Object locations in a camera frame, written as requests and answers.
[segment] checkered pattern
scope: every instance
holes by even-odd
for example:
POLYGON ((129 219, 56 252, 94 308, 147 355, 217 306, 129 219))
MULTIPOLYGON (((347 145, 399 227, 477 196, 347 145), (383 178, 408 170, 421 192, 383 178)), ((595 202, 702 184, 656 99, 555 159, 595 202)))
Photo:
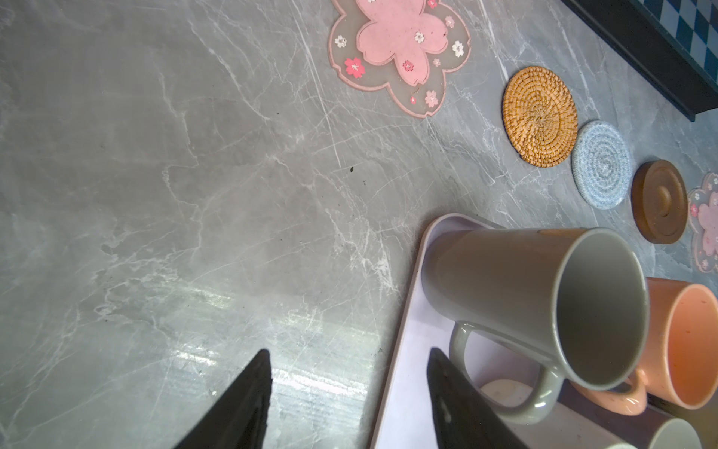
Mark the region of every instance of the checkered pattern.
POLYGON ((638 0, 718 83, 718 0, 638 0))

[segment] cherry blossom coaster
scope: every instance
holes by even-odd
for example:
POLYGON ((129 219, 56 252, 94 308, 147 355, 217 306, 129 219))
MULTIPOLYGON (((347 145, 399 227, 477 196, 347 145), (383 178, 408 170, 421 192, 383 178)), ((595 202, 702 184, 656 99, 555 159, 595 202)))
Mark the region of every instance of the cherry blossom coaster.
POLYGON ((693 255, 703 273, 718 271, 718 175, 709 173, 703 185, 688 194, 693 228, 693 255))
POLYGON ((433 116, 446 72, 469 57, 469 32, 439 0, 332 0, 342 14, 329 36, 339 78, 362 91, 386 88, 409 115, 433 116))

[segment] brown round lid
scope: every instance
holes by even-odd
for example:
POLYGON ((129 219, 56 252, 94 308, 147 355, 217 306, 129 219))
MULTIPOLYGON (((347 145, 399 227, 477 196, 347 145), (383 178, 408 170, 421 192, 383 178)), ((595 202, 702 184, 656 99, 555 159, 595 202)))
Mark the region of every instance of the brown round lid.
POLYGON ((646 162, 638 168, 631 187, 633 219, 651 243, 676 243, 688 221, 686 186, 668 161, 646 162))

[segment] small red flower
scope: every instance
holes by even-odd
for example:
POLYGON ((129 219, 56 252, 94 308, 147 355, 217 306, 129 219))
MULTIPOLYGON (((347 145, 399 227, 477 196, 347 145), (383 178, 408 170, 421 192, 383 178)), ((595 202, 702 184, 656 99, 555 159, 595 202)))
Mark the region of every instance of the small red flower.
POLYGON ((361 60, 358 57, 355 57, 354 59, 347 59, 344 61, 344 64, 347 66, 347 73, 349 75, 354 75, 354 78, 361 78, 361 75, 366 73, 364 71, 364 66, 361 65, 361 60))

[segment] blue woven coaster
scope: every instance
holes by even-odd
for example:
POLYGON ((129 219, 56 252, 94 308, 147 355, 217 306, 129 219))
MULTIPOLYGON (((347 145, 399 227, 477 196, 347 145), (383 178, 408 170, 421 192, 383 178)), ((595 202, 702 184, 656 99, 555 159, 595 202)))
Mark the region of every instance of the blue woven coaster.
POLYGON ((612 124, 596 120, 581 128, 571 167, 579 193, 596 209, 614 208, 625 198, 632 175, 631 158, 612 124))

